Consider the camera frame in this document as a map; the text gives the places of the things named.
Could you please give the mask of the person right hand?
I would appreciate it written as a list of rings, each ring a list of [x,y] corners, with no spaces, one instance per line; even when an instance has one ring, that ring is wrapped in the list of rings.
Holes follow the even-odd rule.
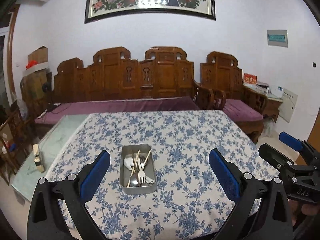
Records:
[[[311,205],[311,204],[302,204],[295,200],[289,199],[289,207],[291,210],[291,220],[292,225],[295,225],[297,222],[297,216],[299,213],[302,213],[306,216],[315,216],[319,212],[319,204]]]

